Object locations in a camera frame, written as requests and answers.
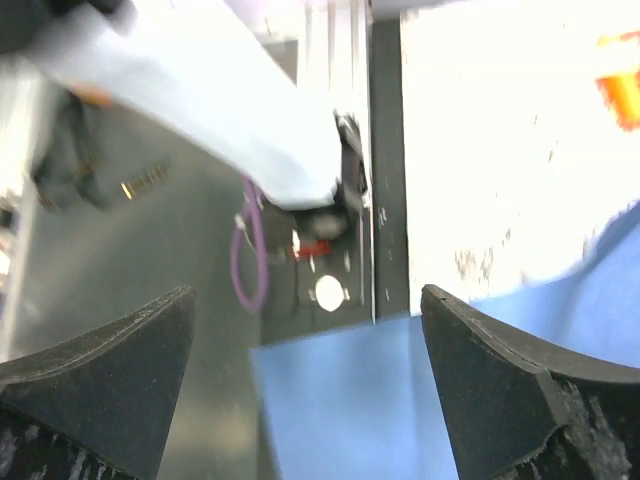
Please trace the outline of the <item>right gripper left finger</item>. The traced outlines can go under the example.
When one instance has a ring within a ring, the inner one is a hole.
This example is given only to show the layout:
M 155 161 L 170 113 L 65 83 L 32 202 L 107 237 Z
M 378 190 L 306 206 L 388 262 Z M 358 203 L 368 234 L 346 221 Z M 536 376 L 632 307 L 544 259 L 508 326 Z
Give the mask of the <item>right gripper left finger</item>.
M 179 287 L 3 363 L 2 478 L 155 478 L 194 328 L 195 293 Z

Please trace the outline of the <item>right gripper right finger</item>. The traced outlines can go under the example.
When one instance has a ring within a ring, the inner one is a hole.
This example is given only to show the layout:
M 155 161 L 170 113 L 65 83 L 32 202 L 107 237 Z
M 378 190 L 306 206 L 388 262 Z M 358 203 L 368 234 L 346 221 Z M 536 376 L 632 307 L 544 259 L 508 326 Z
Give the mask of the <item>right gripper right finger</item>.
M 638 369 L 556 346 L 435 285 L 421 312 L 460 478 L 638 478 Z

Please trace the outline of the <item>blue wrapping paper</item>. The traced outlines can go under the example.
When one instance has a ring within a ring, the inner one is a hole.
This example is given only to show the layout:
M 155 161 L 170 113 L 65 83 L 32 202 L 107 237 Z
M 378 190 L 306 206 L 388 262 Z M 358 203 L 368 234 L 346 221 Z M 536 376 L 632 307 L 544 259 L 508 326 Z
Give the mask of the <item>blue wrapping paper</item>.
M 568 276 L 252 355 L 282 479 L 635 479 L 639 212 Z

